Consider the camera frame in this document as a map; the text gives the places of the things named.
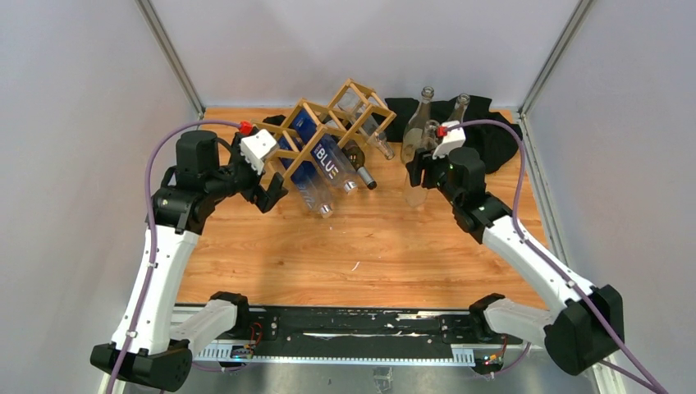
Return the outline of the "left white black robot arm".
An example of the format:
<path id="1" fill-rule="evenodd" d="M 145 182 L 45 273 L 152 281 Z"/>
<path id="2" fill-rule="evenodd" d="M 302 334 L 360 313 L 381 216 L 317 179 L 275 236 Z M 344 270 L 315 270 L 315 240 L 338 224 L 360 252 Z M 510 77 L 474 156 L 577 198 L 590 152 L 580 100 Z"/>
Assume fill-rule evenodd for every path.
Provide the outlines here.
<path id="1" fill-rule="evenodd" d="M 108 375 L 105 392 L 117 381 L 177 391 L 194 357 L 223 333 L 252 343 L 262 337 L 251 321 L 248 299 L 238 293 L 214 293 L 178 326 L 172 325 L 172 313 L 185 268 L 215 208 L 239 195 L 266 213 L 286 195 L 279 174 L 268 186 L 261 183 L 278 142 L 255 126 L 243 126 L 231 141 L 204 130 L 176 137 L 174 165 L 158 190 L 145 191 L 144 251 L 123 318 L 111 340 L 96 345 L 90 356 L 91 364 Z"/>

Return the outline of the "blue BLU labelled bottle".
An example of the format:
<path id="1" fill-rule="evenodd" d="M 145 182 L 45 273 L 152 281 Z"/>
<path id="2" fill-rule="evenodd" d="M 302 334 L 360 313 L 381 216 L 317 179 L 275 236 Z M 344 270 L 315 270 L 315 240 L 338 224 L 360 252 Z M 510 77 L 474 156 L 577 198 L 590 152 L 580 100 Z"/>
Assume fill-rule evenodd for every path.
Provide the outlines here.
<path id="1" fill-rule="evenodd" d="M 309 146 L 309 141 L 317 131 L 316 123 L 304 109 L 295 116 L 291 127 L 298 133 L 305 146 Z M 310 154 L 331 186 L 346 194 L 357 188 L 354 180 L 355 170 L 333 139 L 333 135 L 325 133 L 310 150 Z"/>

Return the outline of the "clear bottle gold black label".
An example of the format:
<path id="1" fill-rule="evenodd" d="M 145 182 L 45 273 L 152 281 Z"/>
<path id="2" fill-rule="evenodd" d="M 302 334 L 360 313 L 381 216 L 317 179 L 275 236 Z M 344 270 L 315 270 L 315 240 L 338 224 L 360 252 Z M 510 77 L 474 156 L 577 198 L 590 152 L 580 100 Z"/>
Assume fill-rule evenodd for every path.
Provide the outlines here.
<path id="1" fill-rule="evenodd" d="M 428 120 L 431 119 L 431 107 L 434 96 L 434 88 L 425 86 L 421 91 L 421 98 L 414 115 L 409 119 L 404 133 L 401 146 L 401 162 L 409 163 L 413 157 L 415 150 L 419 147 L 424 127 Z"/>

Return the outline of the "clear bottle white label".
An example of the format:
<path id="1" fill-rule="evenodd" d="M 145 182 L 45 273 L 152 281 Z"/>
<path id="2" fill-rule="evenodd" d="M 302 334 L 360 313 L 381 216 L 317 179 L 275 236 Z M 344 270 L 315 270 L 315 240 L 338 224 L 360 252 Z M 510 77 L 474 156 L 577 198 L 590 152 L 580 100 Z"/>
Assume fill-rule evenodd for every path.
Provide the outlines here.
<path id="1" fill-rule="evenodd" d="M 468 109 L 470 101 L 471 97 L 468 94 L 459 94 L 456 97 L 455 105 L 453 107 L 453 110 L 451 111 L 450 116 L 443 123 L 443 125 L 452 126 L 460 124 L 464 120 L 465 113 Z"/>

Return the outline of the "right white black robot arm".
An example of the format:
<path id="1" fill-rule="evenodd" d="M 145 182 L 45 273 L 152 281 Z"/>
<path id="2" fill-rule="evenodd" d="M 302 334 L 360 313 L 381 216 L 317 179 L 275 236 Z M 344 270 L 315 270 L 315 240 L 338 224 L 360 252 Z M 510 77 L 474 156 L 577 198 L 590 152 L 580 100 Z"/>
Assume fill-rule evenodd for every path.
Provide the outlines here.
<path id="1" fill-rule="evenodd" d="M 625 338 L 623 300 L 613 286 L 598 287 L 551 254 L 486 190 L 485 168 L 474 149 L 437 157 L 417 149 L 407 164 L 410 184 L 438 190 L 458 227 L 503 258 L 537 292 L 546 309 L 492 293 L 469 307 L 473 339 L 516 337 L 541 346 L 565 373 L 578 375 L 620 349 Z"/>

